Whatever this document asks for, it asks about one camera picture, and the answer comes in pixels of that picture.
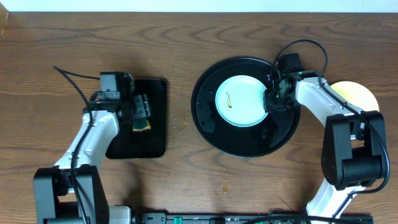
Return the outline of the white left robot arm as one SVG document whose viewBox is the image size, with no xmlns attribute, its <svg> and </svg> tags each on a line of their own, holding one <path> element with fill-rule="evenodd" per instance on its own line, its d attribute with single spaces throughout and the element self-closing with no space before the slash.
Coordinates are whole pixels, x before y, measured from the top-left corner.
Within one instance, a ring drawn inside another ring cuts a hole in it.
<svg viewBox="0 0 398 224">
<path fill-rule="evenodd" d="M 80 130 L 66 153 L 34 175 L 37 222 L 140 223 L 131 207 L 109 205 L 99 169 L 121 128 L 132 129 L 150 115 L 148 98 L 96 92 L 85 102 Z"/>
</svg>

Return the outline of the light green plate with stain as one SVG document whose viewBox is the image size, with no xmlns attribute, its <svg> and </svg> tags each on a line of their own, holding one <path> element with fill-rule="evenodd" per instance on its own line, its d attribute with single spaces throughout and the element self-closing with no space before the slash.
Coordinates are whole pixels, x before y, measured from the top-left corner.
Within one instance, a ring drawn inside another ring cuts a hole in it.
<svg viewBox="0 0 398 224">
<path fill-rule="evenodd" d="M 264 109 L 266 86 L 257 78 L 236 75 L 217 89 L 215 105 L 219 115 L 233 126 L 247 128 L 259 124 L 268 113 Z"/>
</svg>

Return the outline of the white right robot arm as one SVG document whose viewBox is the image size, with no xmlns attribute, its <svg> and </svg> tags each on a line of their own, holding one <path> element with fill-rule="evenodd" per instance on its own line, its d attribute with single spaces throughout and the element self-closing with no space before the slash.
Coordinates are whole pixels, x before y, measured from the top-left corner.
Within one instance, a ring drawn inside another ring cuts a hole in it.
<svg viewBox="0 0 398 224">
<path fill-rule="evenodd" d="M 324 126 L 321 165 L 325 177 L 305 212 L 309 223 L 337 223 L 359 194 L 381 191 L 391 164 L 385 122 L 378 111 L 352 105 L 316 70 L 270 74 L 264 109 L 273 113 L 306 107 Z"/>
</svg>

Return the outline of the green and yellow sponge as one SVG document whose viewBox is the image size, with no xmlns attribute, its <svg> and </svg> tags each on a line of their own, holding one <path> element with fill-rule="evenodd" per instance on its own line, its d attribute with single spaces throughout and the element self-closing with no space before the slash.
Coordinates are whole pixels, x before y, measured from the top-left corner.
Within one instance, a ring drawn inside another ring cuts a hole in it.
<svg viewBox="0 0 398 224">
<path fill-rule="evenodd" d="M 143 132 L 151 129 L 151 125 L 148 119 L 139 118 L 133 122 L 132 130 L 134 132 Z"/>
</svg>

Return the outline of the yellow plate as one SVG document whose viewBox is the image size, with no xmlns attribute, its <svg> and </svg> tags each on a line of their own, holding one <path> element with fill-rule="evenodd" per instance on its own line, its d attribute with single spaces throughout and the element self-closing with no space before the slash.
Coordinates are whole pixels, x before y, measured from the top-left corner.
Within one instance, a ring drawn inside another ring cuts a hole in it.
<svg viewBox="0 0 398 224">
<path fill-rule="evenodd" d="M 365 86 L 356 82 L 341 81 L 331 85 L 331 88 L 346 101 L 364 111 L 379 111 L 376 97 Z"/>
</svg>

